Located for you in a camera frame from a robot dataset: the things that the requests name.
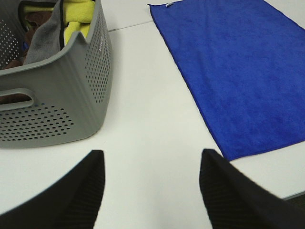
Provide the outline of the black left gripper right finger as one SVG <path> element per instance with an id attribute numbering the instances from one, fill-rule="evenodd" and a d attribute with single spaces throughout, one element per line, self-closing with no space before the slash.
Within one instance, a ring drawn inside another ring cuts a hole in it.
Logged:
<path id="1" fill-rule="evenodd" d="M 204 149 L 199 174 L 203 202 L 214 229 L 303 229 L 305 213 Z"/>

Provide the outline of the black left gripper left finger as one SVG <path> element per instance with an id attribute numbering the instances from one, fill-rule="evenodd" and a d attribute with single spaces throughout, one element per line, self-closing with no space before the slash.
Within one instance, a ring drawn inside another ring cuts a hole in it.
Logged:
<path id="1" fill-rule="evenodd" d="M 92 229 L 105 188 L 104 152 L 92 150 L 66 175 L 1 214 L 2 229 Z"/>

